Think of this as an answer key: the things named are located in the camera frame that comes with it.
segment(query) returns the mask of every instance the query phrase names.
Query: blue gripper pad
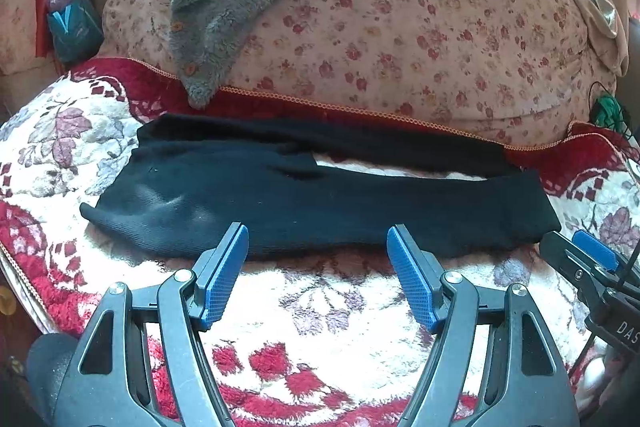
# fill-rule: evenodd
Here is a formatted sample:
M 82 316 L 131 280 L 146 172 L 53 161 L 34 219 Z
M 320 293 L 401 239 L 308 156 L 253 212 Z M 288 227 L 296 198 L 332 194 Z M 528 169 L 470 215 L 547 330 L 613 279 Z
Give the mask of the blue gripper pad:
M 386 234 L 386 253 L 398 274 L 402 291 L 415 320 L 433 332 L 437 329 L 438 320 L 433 312 L 431 288 L 395 227 L 389 229 Z
M 209 329 L 214 322 L 222 318 L 231 290 L 249 251 L 249 231 L 242 225 L 226 249 L 222 260 L 207 284 L 204 298 L 204 313 L 200 322 Z
M 613 272 L 618 268 L 616 253 L 584 230 L 577 230 L 571 242 L 591 257 L 605 270 Z

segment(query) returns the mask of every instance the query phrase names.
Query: floral blanket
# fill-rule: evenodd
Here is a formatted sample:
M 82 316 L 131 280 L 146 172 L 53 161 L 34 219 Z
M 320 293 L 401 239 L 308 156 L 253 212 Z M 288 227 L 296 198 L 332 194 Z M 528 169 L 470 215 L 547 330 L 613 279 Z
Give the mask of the floral blanket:
M 176 78 L 133 60 L 98 58 L 60 78 L 1 128 L 0 263 L 42 330 L 79 335 L 111 283 L 152 285 L 184 266 L 135 261 L 135 252 L 116 247 L 78 211 L 83 201 L 95 204 L 126 164 L 136 130 L 166 111 L 193 112 Z M 229 87 L 217 93 L 207 114 L 434 127 Z M 584 228 L 624 253 L 640 237 L 639 187 L 627 168 L 636 153 L 614 134 L 578 123 L 554 146 L 508 150 L 514 163 L 539 169 L 563 233 Z M 576 359 L 588 334 L 586 309 L 535 246 L 507 255 L 479 252 L 446 267 L 480 285 L 526 284 L 562 357 L 567 364 Z M 159 400 L 175 416 L 158 330 L 150 333 Z M 475 404 L 486 335 L 478 328 L 459 415 Z M 433 342 L 410 313 L 385 253 L 356 249 L 246 263 L 224 317 L 203 340 L 222 394 L 243 426 L 395 425 Z
M 102 21 L 102 56 L 178 72 L 167 43 L 189 23 L 170 0 L 108 0 Z M 589 118 L 592 84 L 615 90 L 589 39 L 574 0 L 277 0 L 226 83 L 550 143 Z

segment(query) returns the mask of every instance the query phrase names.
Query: screw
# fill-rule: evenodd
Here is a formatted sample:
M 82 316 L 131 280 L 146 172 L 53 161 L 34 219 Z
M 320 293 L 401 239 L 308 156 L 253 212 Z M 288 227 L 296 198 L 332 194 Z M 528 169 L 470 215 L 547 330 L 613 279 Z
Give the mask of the screw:
M 444 279 L 451 284 L 458 284 L 462 282 L 462 273 L 456 271 L 449 271 L 444 274 Z
M 527 294 L 527 289 L 522 284 L 514 284 L 511 287 L 511 291 L 518 297 L 524 297 Z
M 127 285 L 124 282 L 114 282 L 111 286 L 109 286 L 109 293 L 113 295 L 118 295 L 124 290 L 127 289 Z
M 193 272 L 191 270 L 182 268 L 181 270 L 178 270 L 176 273 L 174 273 L 174 279 L 177 280 L 177 282 L 187 282 L 189 279 L 191 279 L 192 274 Z

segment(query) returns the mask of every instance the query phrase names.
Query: bed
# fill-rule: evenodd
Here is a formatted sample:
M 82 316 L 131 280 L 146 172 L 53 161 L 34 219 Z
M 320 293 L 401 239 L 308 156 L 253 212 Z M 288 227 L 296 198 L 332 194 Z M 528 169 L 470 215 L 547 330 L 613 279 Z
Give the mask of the bed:
M 0 264 L 43 331 L 79 335 L 110 283 L 142 287 L 185 266 L 180 260 L 135 261 L 135 252 L 119 249 L 78 210 L 83 201 L 94 204 L 113 182 L 136 146 L 138 127 L 166 111 L 193 112 L 174 76 L 130 59 L 95 58 L 2 127 Z M 217 93 L 207 114 L 373 118 L 433 127 L 402 115 L 233 87 Z M 512 147 L 509 154 L 539 169 L 563 233 L 584 228 L 627 254 L 633 248 L 640 237 L 639 187 L 628 169 L 629 158 L 638 159 L 635 149 L 606 130 L 574 123 L 561 142 Z M 349 162 L 334 166 L 443 175 Z M 481 285 L 525 283 L 567 366 L 574 362 L 588 336 L 586 309 L 574 288 L 540 261 L 534 245 L 511 253 L 478 252 L 447 267 Z M 175 415 L 158 331 L 151 333 L 160 402 Z M 479 328 L 459 415 L 475 404 L 483 340 L 486 331 Z M 412 317 L 385 253 L 357 249 L 246 263 L 222 321 L 204 336 L 223 396 L 236 419 L 248 425 L 394 425 L 432 342 Z
M 143 287 L 186 265 L 136 261 L 79 214 L 127 163 L 142 124 L 194 113 L 168 48 L 168 0 L 108 0 L 103 24 L 100 57 L 0 130 L 0 266 L 42 331 L 79 335 L 114 281 Z M 374 119 L 497 140 L 538 168 L 562 233 L 585 229 L 629 254 L 640 239 L 638 151 L 580 123 L 597 82 L 614 90 L 615 75 L 572 0 L 279 0 L 206 114 Z M 446 267 L 480 285 L 526 284 L 569 367 L 588 337 L 586 309 L 536 248 L 478 252 Z M 175 416 L 159 333 L 150 333 L 159 400 Z M 432 342 L 385 253 L 357 249 L 247 263 L 225 316 L 204 336 L 234 418 L 262 426 L 395 425 Z M 459 416 L 476 402 L 483 343 L 479 328 Z M 602 387 L 603 352 L 597 343 L 574 374 L 581 408 Z
M 103 21 L 100 55 L 176 73 L 169 0 L 108 0 Z M 588 120 L 598 82 L 615 90 L 574 0 L 278 0 L 227 84 L 531 145 Z

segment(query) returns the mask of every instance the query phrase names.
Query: black fabric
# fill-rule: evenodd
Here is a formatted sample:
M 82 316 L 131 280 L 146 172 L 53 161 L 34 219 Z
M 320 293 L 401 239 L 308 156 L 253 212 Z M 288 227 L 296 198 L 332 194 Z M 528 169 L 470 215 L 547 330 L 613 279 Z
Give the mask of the black fabric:
M 33 404 L 46 425 L 53 424 L 53 413 L 66 369 L 78 340 L 66 333 L 49 333 L 31 344 L 27 357 L 27 380 Z
M 0 425 L 47 427 L 14 385 L 0 373 Z
M 535 243 L 560 224 L 535 171 L 486 181 L 376 176 L 316 165 L 312 152 L 377 164 L 490 175 L 513 171 L 500 146 L 464 137 L 290 120 L 164 115 L 83 217 L 161 257 L 197 257 L 232 221 L 250 258 L 305 248 L 384 246 L 404 223 L 442 257 Z

